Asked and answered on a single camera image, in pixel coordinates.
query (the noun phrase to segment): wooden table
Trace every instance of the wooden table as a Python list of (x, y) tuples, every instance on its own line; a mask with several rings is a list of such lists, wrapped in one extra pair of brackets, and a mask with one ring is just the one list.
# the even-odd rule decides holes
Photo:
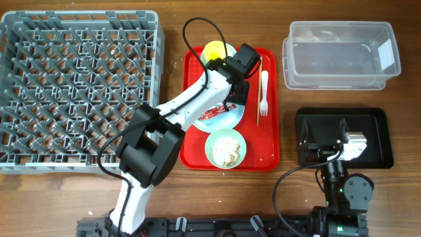
[[(378, 92), (288, 90), (278, 62), (282, 158), (272, 172), (191, 171), (180, 162), (155, 188), (150, 217), (250, 217), (275, 215), (272, 189), (285, 171), (297, 166), (295, 112), (304, 106), (380, 107), (389, 121), (395, 156), (390, 170), (362, 172), (376, 183), (368, 223), (371, 236), (421, 235), (421, 4), (411, 1), (165, 1), (30, 0), (2, 1), (1, 14), (23, 10), (132, 10), (158, 13), (165, 31), (165, 70), (161, 102), (182, 90), (184, 22), (194, 16), (215, 21), (227, 42), (266, 47), (278, 60), (294, 20), (372, 20), (393, 26), (402, 73)], [(192, 45), (219, 40), (206, 24), (187, 30)], [(121, 181), (105, 175), (46, 174), (0, 176), (0, 236), (74, 236), (76, 221), (104, 217), (115, 207)], [(279, 189), (285, 214), (306, 214), (324, 205), (313, 171), (292, 174)]]

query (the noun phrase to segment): white plastic fork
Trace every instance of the white plastic fork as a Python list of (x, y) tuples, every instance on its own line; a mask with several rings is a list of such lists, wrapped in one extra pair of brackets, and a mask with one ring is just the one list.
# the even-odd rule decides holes
[(260, 115), (268, 116), (268, 101), (266, 100), (266, 95), (268, 93), (268, 81), (269, 73), (268, 71), (262, 72), (262, 101), (260, 102)]

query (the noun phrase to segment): chopstick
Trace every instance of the chopstick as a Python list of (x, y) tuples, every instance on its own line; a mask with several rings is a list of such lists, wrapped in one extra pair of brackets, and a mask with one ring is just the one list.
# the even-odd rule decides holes
[(263, 64), (263, 57), (260, 57), (259, 91), (257, 92), (257, 126), (259, 126), (259, 116), (260, 116), (260, 91), (262, 90), (262, 64)]

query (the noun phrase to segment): dish rack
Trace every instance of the dish rack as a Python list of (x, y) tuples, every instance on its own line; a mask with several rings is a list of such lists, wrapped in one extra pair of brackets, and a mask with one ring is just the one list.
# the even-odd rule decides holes
[[(9, 12), (0, 23), (0, 174), (98, 172), (106, 139), (159, 104), (153, 11)], [(102, 156), (118, 171), (115, 150)]]

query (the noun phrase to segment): black tray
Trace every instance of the black tray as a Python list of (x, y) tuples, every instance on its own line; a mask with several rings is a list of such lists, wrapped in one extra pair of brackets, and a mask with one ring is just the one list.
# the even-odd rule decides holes
[[(347, 121), (352, 132), (362, 132), (367, 138), (367, 148), (360, 157), (347, 161), (350, 169), (390, 169), (393, 153), (386, 114), (380, 108), (301, 108), (295, 117), (297, 143), (304, 120), (310, 123), (318, 145), (332, 145), (341, 138), (339, 122)], [(299, 154), (300, 165), (305, 157)]]

